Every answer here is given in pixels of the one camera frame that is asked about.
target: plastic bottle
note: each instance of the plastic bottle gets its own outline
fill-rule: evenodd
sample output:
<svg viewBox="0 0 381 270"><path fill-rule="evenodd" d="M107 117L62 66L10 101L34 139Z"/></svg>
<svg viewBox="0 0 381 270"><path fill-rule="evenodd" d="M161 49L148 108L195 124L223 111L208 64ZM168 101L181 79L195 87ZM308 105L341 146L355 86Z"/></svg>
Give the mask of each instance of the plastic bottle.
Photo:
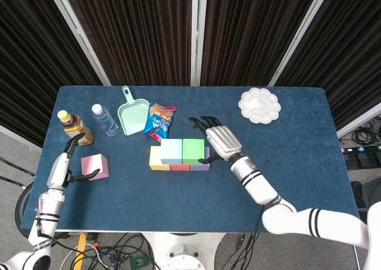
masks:
<svg viewBox="0 0 381 270"><path fill-rule="evenodd" d="M74 137L79 133L85 133L85 135L78 141L79 145L91 145L94 142L93 133L90 128L86 126L81 117L76 114L69 114L66 110L61 110L57 113L64 131L70 137Z"/></svg>
<svg viewBox="0 0 381 270"><path fill-rule="evenodd" d="M115 136L119 130L119 127L115 123L114 118L110 115L110 112L100 104L94 104L91 110L93 111L94 119L99 123L101 129L106 133L106 135Z"/></svg>

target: wire bundle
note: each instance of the wire bundle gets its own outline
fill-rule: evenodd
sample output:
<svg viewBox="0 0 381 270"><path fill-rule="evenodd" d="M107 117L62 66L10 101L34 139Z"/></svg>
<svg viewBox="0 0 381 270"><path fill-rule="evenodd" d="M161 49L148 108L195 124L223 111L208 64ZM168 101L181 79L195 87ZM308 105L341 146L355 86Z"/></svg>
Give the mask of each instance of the wire bundle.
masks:
<svg viewBox="0 0 381 270"><path fill-rule="evenodd" d="M264 210L264 206L262 206L261 213L260 213L260 215L258 217L257 225L255 226L255 232L250 234L248 242L246 243L246 246L240 252L239 256L234 261L234 263L233 263L232 267L230 268L230 270L235 270L236 268L238 268L238 264L241 261L242 261L242 263L241 263L241 265L239 267L240 270L246 270L248 268L248 266L249 266L249 264L251 262L251 259L252 259L253 252L254 252L254 244L258 240L258 237L260 236L260 234L257 233L257 232L258 232L258 226L260 224L260 220L262 218L263 210ZM226 266L228 261L234 256L234 254L236 254L238 252L238 250L239 250L239 248L237 248L236 251L228 258L228 260L226 261L224 266L222 266L221 270L224 269L224 267Z"/></svg>
<svg viewBox="0 0 381 270"><path fill-rule="evenodd" d="M126 239L122 243L122 240L126 238L127 234L128 233L125 233L124 235L122 235L122 237L118 240L118 242L115 243L114 246L97 247L96 249L93 249L94 247L92 247L92 248L87 249L83 252L78 251L76 249L69 248L67 246L64 246L59 242L57 242L57 244L59 244L60 246L66 248L66 249L69 249L71 251L78 252L78 255L80 255L80 254L83 255L82 258L76 260L78 257L78 255L77 255L73 259L73 261L71 262L69 269L74 269L74 266L76 265L76 263L78 263L79 261L81 261L83 259L91 259L92 260L91 264L88 267L88 270L95 269L95 267L98 264L101 265L103 269L119 269L119 268L117 268L117 266L120 266L123 262L125 262L126 259L130 258L131 255L134 255L135 253L140 253L140 254L147 256L148 260L150 261L150 263L152 265L152 270L155 270L155 267L157 269L160 269L160 267L155 263L154 254L152 252L151 245L148 243L147 239L142 234L139 233L139 234L132 235L131 237L129 237L128 239ZM136 247L136 246L129 244L133 239L140 239L139 246ZM146 254L142 250L144 243L146 243L146 245L147 245L148 254ZM95 250L96 254L94 254L94 255L88 254L89 252L94 251L94 250ZM109 257L109 259L113 262L113 265L111 265L110 267L107 267L107 265L101 260L102 257L105 257L105 256Z"/></svg>
<svg viewBox="0 0 381 270"><path fill-rule="evenodd" d="M352 141L361 146L373 145L379 142L380 130L374 128L376 122L372 119L352 133Z"/></svg>

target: green dustpan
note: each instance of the green dustpan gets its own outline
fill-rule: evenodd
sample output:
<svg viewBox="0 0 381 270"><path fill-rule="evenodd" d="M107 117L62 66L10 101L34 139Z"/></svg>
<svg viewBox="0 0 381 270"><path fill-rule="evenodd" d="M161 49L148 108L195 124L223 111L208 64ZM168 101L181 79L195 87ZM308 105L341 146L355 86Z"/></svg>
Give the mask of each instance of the green dustpan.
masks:
<svg viewBox="0 0 381 270"><path fill-rule="evenodd" d="M144 129L147 121L149 102L146 99L134 100L128 86L122 88L127 103L119 106L118 117L125 136Z"/></svg>

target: curtain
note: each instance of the curtain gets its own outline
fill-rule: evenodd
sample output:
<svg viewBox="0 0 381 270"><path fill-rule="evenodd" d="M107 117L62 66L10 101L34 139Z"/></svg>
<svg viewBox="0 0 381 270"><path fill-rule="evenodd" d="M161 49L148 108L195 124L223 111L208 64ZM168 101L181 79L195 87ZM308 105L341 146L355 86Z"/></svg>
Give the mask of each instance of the curtain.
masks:
<svg viewBox="0 0 381 270"><path fill-rule="evenodd" d="M0 124L42 146L61 85L100 81L53 0L1 0Z"/></svg>
<svg viewBox="0 0 381 270"><path fill-rule="evenodd" d="M278 86L324 88L337 129L381 102L380 0L325 0Z"/></svg>
<svg viewBox="0 0 381 270"><path fill-rule="evenodd" d="M192 0L69 0L113 85L189 85Z"/></svg>
<svg viewBox="0 0 381 270"><path fill-rule="evenodd" d="M201 85L266 86L312 0L208 0Z"/></svg>

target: white plate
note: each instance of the white plate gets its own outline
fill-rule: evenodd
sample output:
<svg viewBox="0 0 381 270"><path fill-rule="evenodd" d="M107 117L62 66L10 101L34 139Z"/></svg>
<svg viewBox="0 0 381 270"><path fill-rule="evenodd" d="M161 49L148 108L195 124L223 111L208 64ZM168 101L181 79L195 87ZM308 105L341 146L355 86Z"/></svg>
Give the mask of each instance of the white plate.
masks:
<svg viewBox="0 0 381 270"><path fill-rule="evenodd" d="M238 102L241 114L252 123L269 124L278 119L281 109L278 98L265 88L253 87L242 93Z"/></svg>

